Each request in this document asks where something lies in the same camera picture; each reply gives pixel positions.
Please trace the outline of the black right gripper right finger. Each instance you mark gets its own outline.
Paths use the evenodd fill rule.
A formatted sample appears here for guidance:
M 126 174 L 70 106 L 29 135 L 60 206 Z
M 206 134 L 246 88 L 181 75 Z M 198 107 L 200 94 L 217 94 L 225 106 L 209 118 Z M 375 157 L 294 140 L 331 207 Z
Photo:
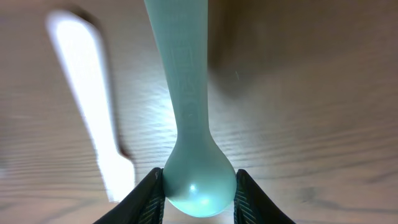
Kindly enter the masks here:
M 234 224 L 295 224 L 244 170 L 236 173 Z

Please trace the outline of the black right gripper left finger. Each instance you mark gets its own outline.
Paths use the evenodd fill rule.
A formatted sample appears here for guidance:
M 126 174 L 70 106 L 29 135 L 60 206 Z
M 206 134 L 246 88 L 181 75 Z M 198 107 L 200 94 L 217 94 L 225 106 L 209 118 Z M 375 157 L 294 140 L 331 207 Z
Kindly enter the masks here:
M 165 195 L 163 169 L 153 168 L 112 210 L 94 224 L 162 224 Z

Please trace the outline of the mint green plastic spoon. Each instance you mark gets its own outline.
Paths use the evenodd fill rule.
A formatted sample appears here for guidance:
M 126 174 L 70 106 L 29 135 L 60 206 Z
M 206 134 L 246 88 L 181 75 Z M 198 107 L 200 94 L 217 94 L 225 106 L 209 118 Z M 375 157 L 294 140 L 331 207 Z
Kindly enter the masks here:
M 164 193 L 181 212 L 212 217 L 233 201 L 237 183 L 209 128 L 208 2 L 146 0 L 145 5 L 177 127 L 162 174 Z

